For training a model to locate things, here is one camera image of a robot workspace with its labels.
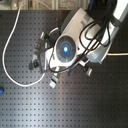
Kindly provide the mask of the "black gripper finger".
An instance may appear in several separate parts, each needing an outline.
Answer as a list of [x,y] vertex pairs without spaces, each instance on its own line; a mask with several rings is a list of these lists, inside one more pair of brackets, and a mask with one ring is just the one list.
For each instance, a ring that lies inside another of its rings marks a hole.
[[48,43],[49,35],[45,32],[42,32],[40,35],[39,40],[35,43],[35,53],[41,54],[48,50],[47,43]]
[[43,72],[39,55],[34,55],[33,60],[29,63],[30,70],[34,70],[36,68],[38,68],[40,70],[40,72]]

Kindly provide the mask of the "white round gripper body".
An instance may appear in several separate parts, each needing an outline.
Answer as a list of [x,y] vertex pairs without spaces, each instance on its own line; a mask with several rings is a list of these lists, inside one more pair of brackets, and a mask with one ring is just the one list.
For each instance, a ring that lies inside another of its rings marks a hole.
[[51,72],[55,72],[55,67],[61,67],[61,72],[66,72],[76,64],[78,48],[70,35],[61,35],[54,41],[50,34],[42,34],[41,39],[50,45],[45,54]]

